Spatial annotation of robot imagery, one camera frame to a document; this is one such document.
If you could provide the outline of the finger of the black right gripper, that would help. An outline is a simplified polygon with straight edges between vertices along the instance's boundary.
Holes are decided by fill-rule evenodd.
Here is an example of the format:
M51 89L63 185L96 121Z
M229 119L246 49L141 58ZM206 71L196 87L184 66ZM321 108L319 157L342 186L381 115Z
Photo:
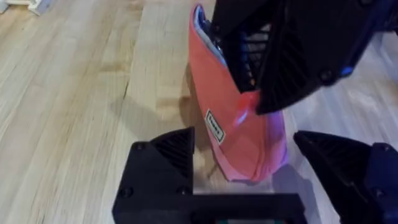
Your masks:
M385 1L282 1L277 10L257 114L280 111L351 75L386 20Z
M211 36L241 93L258 86L281 10L279 0L218 0L215 4Z

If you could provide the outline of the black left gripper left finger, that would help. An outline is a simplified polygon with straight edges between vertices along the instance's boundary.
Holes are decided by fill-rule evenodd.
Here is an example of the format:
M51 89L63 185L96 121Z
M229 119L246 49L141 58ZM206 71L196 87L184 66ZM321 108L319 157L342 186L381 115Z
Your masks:
M142 195L191 195L194 153L194 127L134 142L114 202Z

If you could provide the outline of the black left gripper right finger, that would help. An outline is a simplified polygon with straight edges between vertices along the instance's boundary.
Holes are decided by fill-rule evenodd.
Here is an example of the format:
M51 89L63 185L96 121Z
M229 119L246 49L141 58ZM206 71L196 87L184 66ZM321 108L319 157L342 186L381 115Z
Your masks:
M294 142L310 163L340 223L397 224L397 150L314 131Z

